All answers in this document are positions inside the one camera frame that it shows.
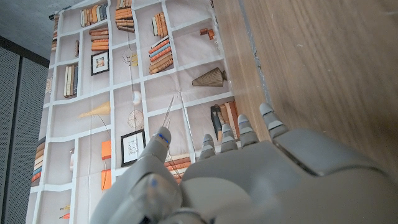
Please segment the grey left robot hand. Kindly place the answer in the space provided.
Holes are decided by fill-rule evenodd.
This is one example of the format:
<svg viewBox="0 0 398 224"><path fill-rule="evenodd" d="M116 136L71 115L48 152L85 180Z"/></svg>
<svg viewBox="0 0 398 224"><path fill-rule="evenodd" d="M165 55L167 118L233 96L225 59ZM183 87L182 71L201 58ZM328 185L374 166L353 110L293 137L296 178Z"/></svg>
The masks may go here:
<svg viewBox="0 0 398 224"><path fill-rule="evenodd" d="M259 109L270 140L239 115L239 142L224 125L217 154L206 135L180 182L165 166L171 133L159 128L90 222L397 222L397 181L380 165L324 134L288 129L267 103Z"/></svg>

